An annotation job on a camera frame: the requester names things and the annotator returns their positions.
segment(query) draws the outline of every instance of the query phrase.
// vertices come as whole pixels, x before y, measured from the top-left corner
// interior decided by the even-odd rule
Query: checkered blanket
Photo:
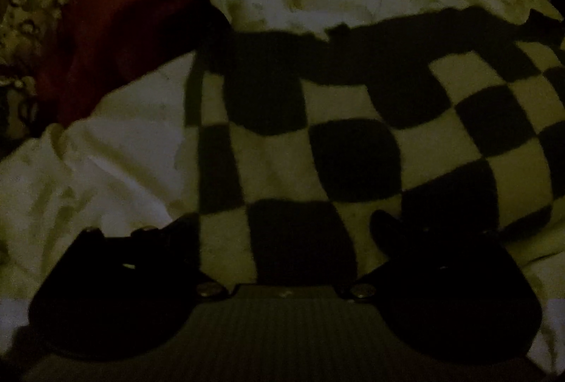
[[[182,150],[207,273],[354,280],[383,261],[377,209],[505,239],[565,214],[561,23],[471,7],[343,25],[327,42],[213,35],[188,78]]]

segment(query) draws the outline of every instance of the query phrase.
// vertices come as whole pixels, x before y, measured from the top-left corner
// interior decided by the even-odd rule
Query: ribbed surface
[[[41,361],[24,380],[540,380],[540,374],[526,360],[472,368],[422,356],[392,335],[371,306],[331,298],[238,297],[199,306],[171,341],[146,355],[112,363],[52,356]]]

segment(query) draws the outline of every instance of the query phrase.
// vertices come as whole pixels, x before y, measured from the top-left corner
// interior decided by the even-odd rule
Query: black object
[[[541,306],[495,239],[417,235],[385,213],[373,216],[372,233],[392,258],[354,285],[336,286],[342,298],[374,305],[400,339],[439,360],[492,364],[527,353]],[[192,216],[126,238],[81,232],[33,298],[30,325],[72,358],[156,347],[196,305],[228,297],[198,270],[197,237]]]

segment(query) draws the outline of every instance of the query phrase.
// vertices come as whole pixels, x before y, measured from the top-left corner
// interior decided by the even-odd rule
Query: bed sheet
[[[546,0],[211,1],[235,30],[286,30],[321,39],[341,23],[373,24],[447,7],[481,6],[514,24],[524,23],[532,8],[562,19]],[[89,119],[66,131],[52,125],[0,163],[3,346],[25,322],[21,309],[81,229],[96,226],[106,235],[125,236],[137,227],[164,226],[185,212],[175,158],[185,141],[184,84],[193,59],[187,54],[109,94]],[[565,226],[557,225],[511,247],[543,299],[544,326],[551,332],[540,332],[530,358],[547,372],[565,369],[558,301],[565,285],[549,274],[564,271],[564,245]]]

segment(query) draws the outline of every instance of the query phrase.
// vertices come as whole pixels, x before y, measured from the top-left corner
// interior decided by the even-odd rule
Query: red cloth
[[[192,50],[208,0],[70,0],[36,76],[40,115],[68,126],[101,98]]]

